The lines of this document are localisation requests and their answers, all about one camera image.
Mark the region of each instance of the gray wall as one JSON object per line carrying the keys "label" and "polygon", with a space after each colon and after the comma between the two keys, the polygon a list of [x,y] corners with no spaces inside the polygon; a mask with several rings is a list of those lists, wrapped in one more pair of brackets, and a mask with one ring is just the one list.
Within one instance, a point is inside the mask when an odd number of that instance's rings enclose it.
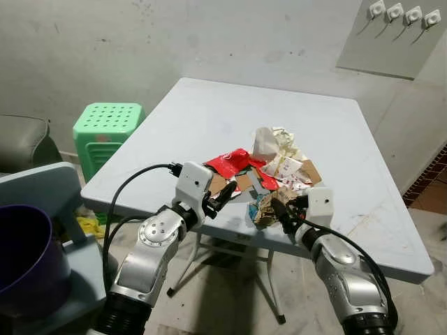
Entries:
{"label": "gray wall", "polygon": [[446,34],[414,82],[337,69],[360,2],[0,0],[0,111],[74,152],[87,104],[150,112],[183,76],[354,98],[404,191],[447,140]]}

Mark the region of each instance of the purple bucket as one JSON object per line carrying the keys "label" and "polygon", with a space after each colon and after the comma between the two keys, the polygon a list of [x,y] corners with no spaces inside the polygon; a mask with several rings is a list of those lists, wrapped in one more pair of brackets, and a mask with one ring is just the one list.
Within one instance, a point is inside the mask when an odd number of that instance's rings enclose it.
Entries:
{"label": "purple bucket", "polygon": [[70,273],[45,212],[21,204],[0,207],[0,314],[49,315],[66,301]]}

